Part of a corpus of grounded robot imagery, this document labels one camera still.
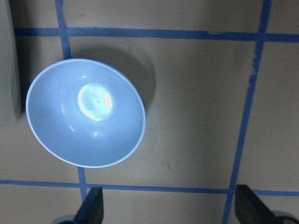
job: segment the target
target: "gray object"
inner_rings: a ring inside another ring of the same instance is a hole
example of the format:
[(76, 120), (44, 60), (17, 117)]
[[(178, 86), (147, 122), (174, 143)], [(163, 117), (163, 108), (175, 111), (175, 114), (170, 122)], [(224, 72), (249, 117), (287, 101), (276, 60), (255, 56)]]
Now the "gray object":
[(74, 220), (59, 224), (101, 224), (104, 218), (102, 187), (91, 188)]
[(235, 214), (240, 224), (299, 224), (293, 217), (276, 217), (247, 185), (236, 186)]
[(14, 29), (8, 0), (0, 0), (0, 133), (20, 115), (20, 83)]

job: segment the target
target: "plastic bowl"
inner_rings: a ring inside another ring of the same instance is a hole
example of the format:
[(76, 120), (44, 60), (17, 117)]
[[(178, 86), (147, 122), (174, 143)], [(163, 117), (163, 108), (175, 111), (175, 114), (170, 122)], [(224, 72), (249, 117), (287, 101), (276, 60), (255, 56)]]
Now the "plastic bowl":
[(144, 107), (130, 81), (116, 69), (86, 59), (44, 69), (29, 88), (26, 114), (45, 149), (86, 168), (123, 161), (145, 130)]

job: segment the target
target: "floor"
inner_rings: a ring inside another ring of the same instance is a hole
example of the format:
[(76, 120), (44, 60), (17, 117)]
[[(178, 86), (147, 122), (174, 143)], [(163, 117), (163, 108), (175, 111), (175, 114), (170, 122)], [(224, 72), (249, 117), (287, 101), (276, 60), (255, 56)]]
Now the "floor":
[[(299, 218), (299, 3), (10, 0), (23, 112), (0, 136), (2, 224), (47, 224), (102, 186), (104, 224), (237, 224), (236, 184)], [(68, 58), (110, 64), (144, 102), (139, 148), (78, 168), (31, 132), (30, 83)]]

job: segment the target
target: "bright spot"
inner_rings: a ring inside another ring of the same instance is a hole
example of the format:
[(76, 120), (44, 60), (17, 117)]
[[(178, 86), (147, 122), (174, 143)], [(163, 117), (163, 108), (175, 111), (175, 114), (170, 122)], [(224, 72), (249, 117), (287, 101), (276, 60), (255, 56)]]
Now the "bright spot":
[(73, 127), (72, 127), (72, 126), (70, 126), (70, 125), (69, 125), (69, 127), (70, 127), (70, 129), (71, 129), (71, 130), (74, 132), (74, 129), (73, 129)]
[(112, 100), (110, 94), (99, 83), (90, 83), (81, 88), (78, 104), (88, 118), (100, 121), (110, 117)]
[(64, 111), (64, 105), (63, 105), (63, 104), (61, 104), (60, 106), (61, 106), (61, 111), (62, 111), (62, 114), (65, 114), (65, 111)]

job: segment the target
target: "painter's tape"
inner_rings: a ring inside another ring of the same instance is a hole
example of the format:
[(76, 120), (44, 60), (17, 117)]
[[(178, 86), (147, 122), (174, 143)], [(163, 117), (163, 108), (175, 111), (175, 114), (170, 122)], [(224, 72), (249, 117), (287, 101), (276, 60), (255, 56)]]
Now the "painter's tape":
[(162, 30), (162, 29), (127, 29), (127, 28), (67, 28), (69, 36), (106, 36), (106, 37), (149, 37), (166, 39), (199, 39), (256, 41), (255, 33), (227, 32), (213, 35), (207, 31), (194, 30)]
[(172, 187), (149, 187), (129, 185), (105, 185), (87, 184), (87, 188), (102, 187), (104, 190), (133, 190), (133, 191), (159, 191), (159, 192), (180, 192), (180, 193), (202, 193), (202, 194), (227, 194), (227, 189), (212, 188), (172, 188)]
[(66, 30), (66, 23), (64, 20), (64, 1), (63, 0), (55, 0), (56, 6), (56, 14), (57, 21), (59, 26), (59, 33), (61, 39), (62, 53), (64, 56), (64, 60), (71, 58), (71, 48), (69, 42), (69, 36)]
[(15, 36), (60, 36), (59, 28), (15, 28)]
[(52, 188), (80, 188), (80, 184), (78, 183), (62, 183), (62, 182), (0, 180), (0, 185), (1, 184), (16, 185), (16, 186), (52, 187)]
[(83, 167), (77, 167), (77, 168), (78, 168), (78, 178), (79, 178), (79, 185), (80, 185), (81, 200), (83, 202), (87, 196), (85, 172), (84, 172)]
[(235, 193), (235, 186), (237, 183), (238, 173), (239, 173), (239, 169), (240, 169), (241, 158), (242, 158), (242, 153), (243, 153), (243, 148), (244, 148), (244, 142), (245, 142), (247, 127), (248, 127), (248, 123), (249, 123), (250, 111), (251, 111), (253, 96), (254, 96), (255, 87), (256, 87), (256, 81), (257, 81), (261, 57), (262, 57), (262, 53), (263, 53), (265, 32), (267, 30), (267, 25), (268, 25), (268, 20), (269, 20), (269, 15), (270, 15), (270, 8), (271, 8), (271, 0), (264, 0), (261, 19), (260, 19), (260, 25), (259, 25), (259, 29), (258, 29), (258, 40), (256, 42), (256, 48), (255, 48), (256, 57), (253, 59), (253, 64), (252, 64), (254, 72), (249, 78), (249, 85), (248, 85), (248, 89), (247, 89), (245, 106), (244, 106), (244, 110), (243, 110), (243, 116), (242, 116), (242, 121), (241, 121), (240, 132), (239, 132), (239, 139), (238, 139), (238, 144), (237, 144), (237, 150), (235, 153), (233, 171), (232, 171), (232, 175), (231, 175), (230, 183), (229, 183), (229, 189), (228, 189), (229, 191), (228, 191), (227, 199), (225, 202), (225, 207), (224, 207), (224, 212), (223, 212), (223, 217), (222, 217), (222, 224), (228, 223), (229, 214), (231, 212), (231, 205), (232, 205), (233, 196)]
[(266, 34), (265, 42), (298, 43), (298, 34)]
[(254, 193), (258, 196), (292, 196), (299, 197), (297, 191), (271, 191), (271, 190), (255, 190)]

